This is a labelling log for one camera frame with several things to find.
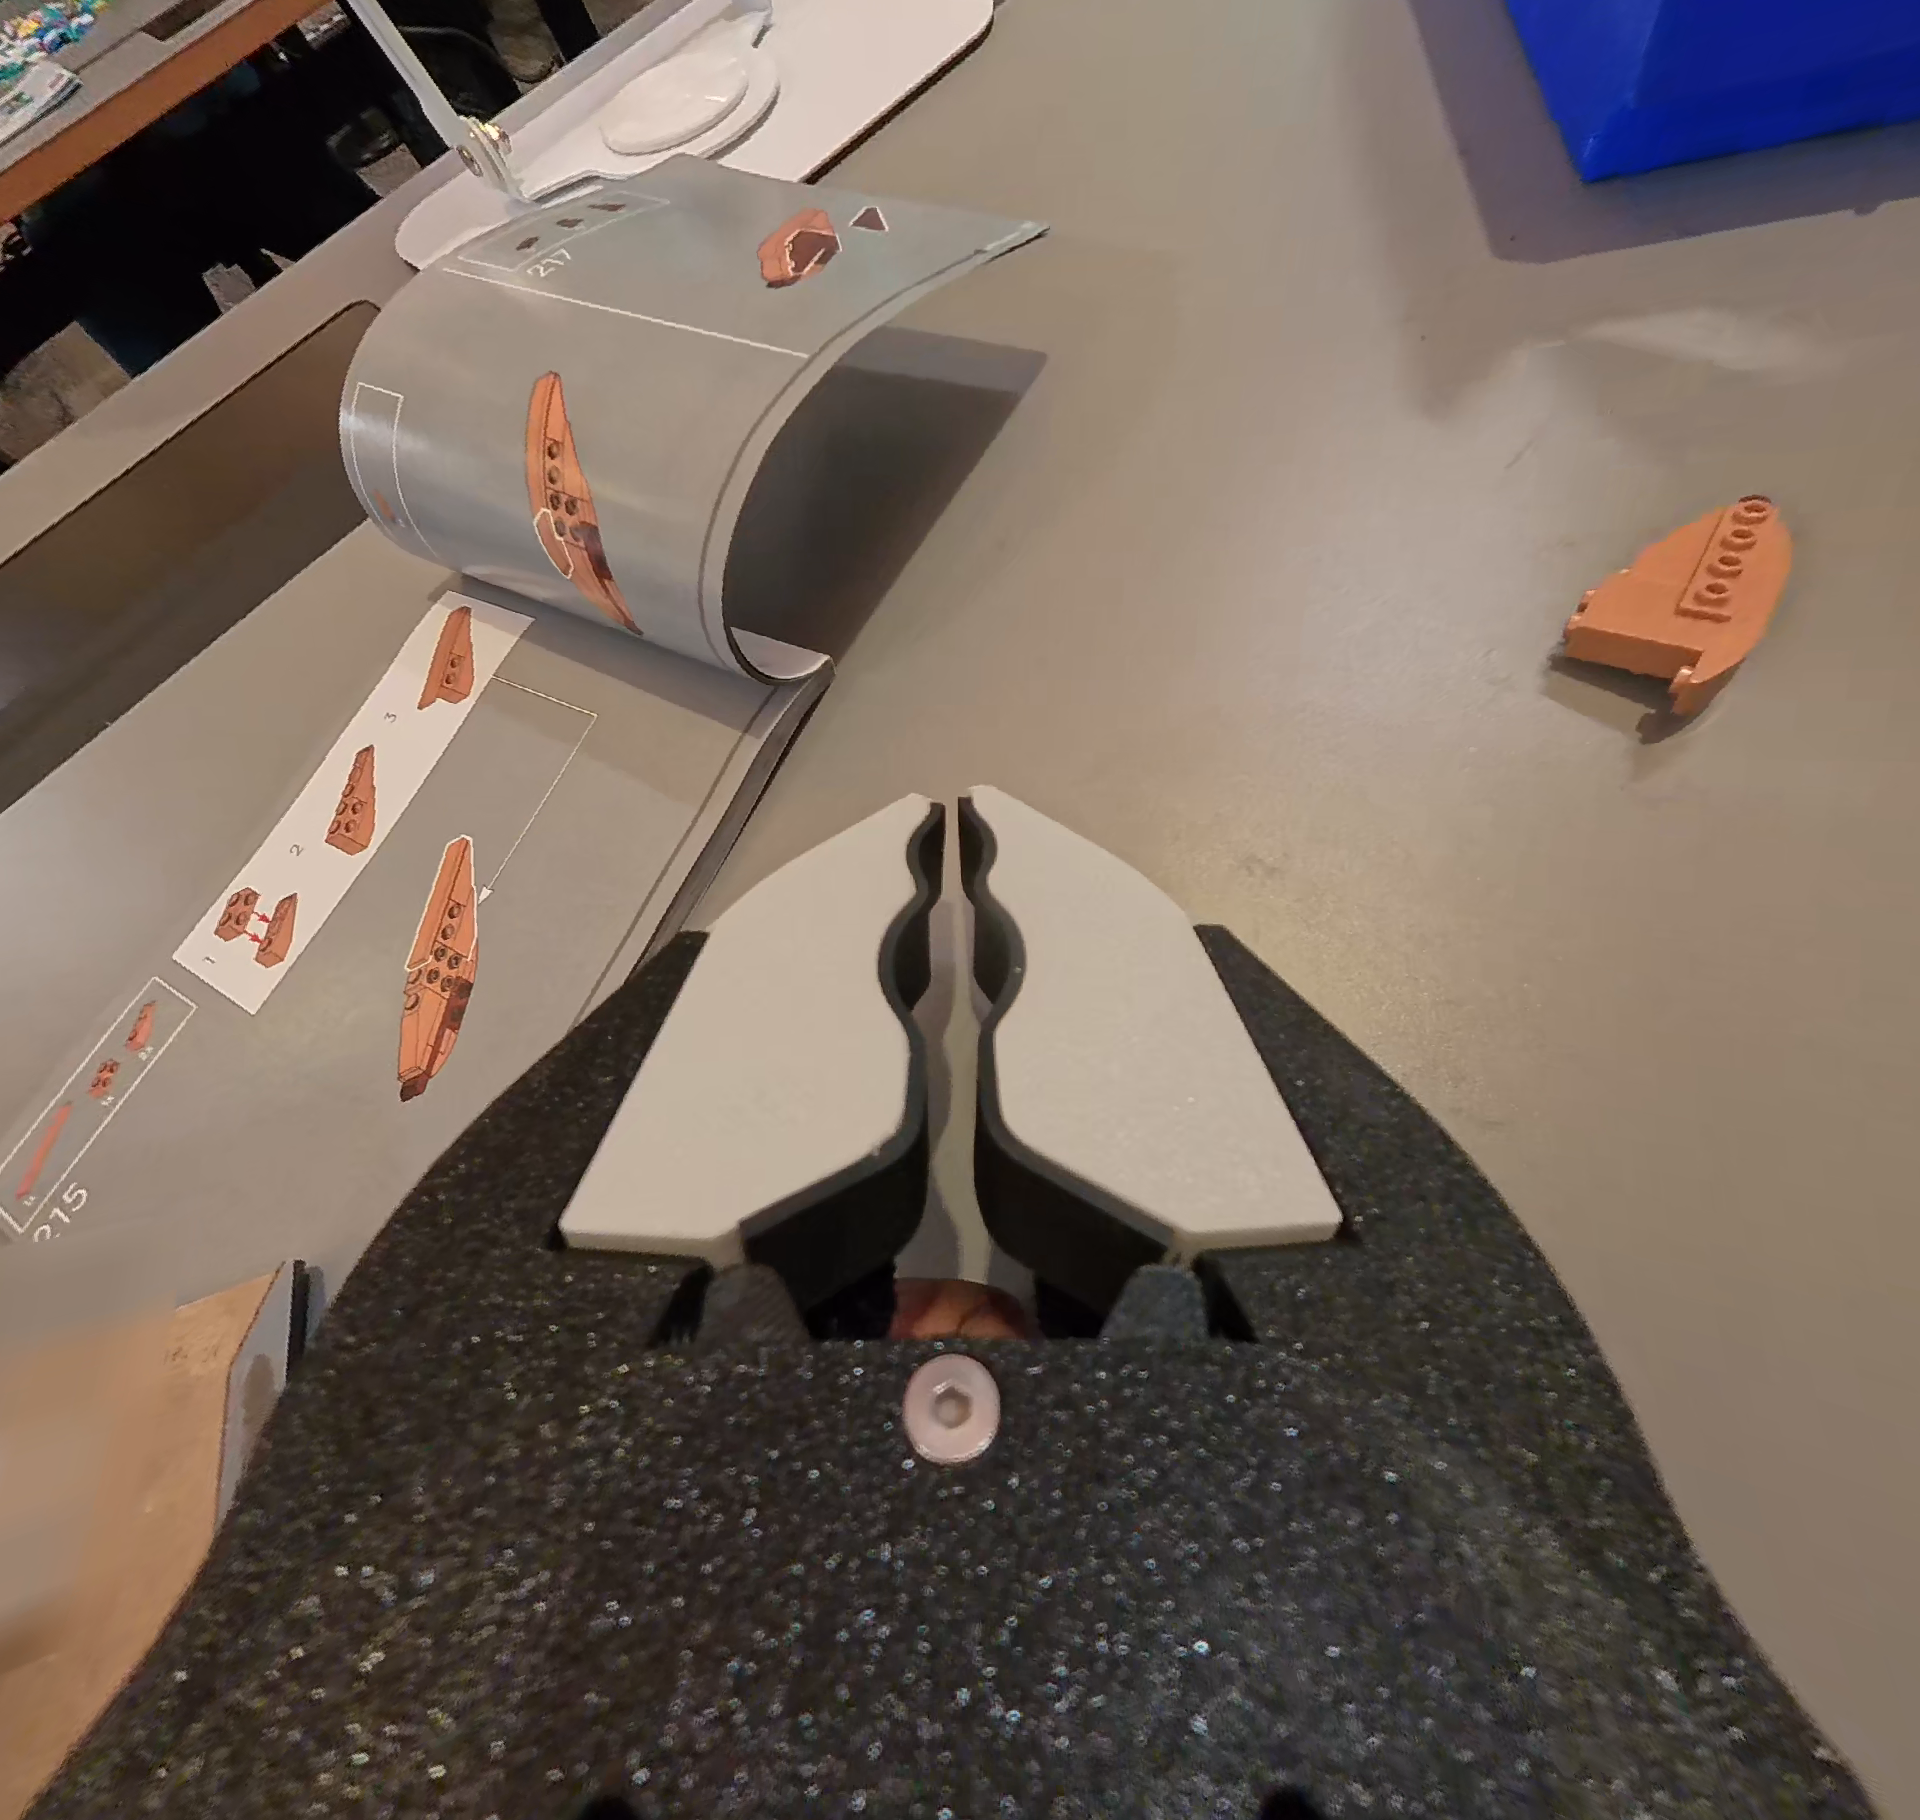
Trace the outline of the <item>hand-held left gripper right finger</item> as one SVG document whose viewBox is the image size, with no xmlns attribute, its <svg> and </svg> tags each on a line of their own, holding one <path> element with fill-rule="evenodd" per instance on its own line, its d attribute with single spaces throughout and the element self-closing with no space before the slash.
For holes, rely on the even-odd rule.
<svg viewBox="0 0 1920 1820">
<path fill-rule="evenodd" d="M 1343 1211 L 1192 920 L 992 785 L 957 801 L 980 1002 L 972 1180 L 1036 1286 L 1109 1312 L 1155 1263 L 1329 1241 Z"/>
</svg>

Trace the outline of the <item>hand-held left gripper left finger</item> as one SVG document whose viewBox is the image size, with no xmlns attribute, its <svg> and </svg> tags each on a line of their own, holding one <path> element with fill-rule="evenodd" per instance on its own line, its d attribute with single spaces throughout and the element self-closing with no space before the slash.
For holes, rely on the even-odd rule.
<svg viewBox="0 0 1920 1820">
<path fill-rule="evenodd" d="M 908 795 L 769 875 L 702 947 L 560 1215 L 567 1247 L 772 1268 L 816 1309 L 889 1264 L 927 1196 L 945 808 Z"/>
</svg>

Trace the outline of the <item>brown brick assembly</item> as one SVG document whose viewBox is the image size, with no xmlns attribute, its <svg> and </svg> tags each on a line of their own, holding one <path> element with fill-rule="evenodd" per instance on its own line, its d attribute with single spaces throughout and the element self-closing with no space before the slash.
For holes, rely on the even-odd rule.
<svg viewBox="0 0 1920 1820">
<path fill-rule="evenodd" d="M 1666 681 L 1673 716 L 1701 712 L 1758 646 L 1791 576 L 1791 530 L 1752 492 L 1669 532 L 1590 586 L 1563 657 Z"/>
</svg>

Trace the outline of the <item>blue plastic bin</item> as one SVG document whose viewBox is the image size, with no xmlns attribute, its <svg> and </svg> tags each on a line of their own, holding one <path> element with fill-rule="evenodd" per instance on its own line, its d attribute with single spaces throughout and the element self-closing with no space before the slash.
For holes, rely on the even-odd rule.
<svg viewBox="0 0 1920 1820">
<path fill-rule="evenodd" d="M 1406 0 L 1488 205 L 1915 121 L 1917 0 Z"/>
</svg>

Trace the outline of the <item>white desk lamp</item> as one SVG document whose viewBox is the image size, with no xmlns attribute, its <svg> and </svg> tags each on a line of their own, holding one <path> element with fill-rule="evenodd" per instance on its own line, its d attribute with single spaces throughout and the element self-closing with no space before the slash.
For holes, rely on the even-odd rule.
<svg viewBox="0 0 1920 1820">
<path fill-rule="evenodd" d="M 463 175 L 396 235 L 414 268 L 500 235 L 540 256 L 633 209 L 673 156 L 803 182 L 968 55 L 993 0 L 661 0 L 532 113 L 456 113 L 378 0 L 342 0 Z"/>
</svg>

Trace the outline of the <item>grey instruction booklet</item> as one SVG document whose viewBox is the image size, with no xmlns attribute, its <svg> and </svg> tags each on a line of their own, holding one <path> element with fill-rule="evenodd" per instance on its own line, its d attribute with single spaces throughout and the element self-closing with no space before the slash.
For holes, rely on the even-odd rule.
<svg viewBox="0 0 1920 1820">
<path fill-rule="evenodd" d="M 700 159 L 356 301 L 4 559 L 4 1247 L 386 1199 L 685 920 L 833 678 L 910 309 L 1046 224 Z"/>
</svg>

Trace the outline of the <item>wood-edged grey table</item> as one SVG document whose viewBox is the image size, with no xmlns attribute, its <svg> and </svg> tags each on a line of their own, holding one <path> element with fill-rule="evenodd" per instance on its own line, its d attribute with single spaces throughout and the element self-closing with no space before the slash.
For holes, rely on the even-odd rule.
<svg viewBox="0 0 1920 1820">
<path fill-rule="evenodd" d="M 14 219 L 218 82 L 326 0 L 114 0 L 68 61 L 80 84 L 3 149 L 3 218 Z"/>
</svg>

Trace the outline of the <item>white instruction leaflet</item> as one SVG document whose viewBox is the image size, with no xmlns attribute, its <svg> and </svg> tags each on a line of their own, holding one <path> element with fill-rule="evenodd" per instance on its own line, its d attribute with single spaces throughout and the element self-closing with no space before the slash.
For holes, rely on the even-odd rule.
<svg viewBox="0 0 1920 1820">
<path fill-rule="evenodd" d="M 9 147 L 82 88 L 82 80 L 52 56 L 31 53 L 3 65 L 0 140 Z"/>
</svg>

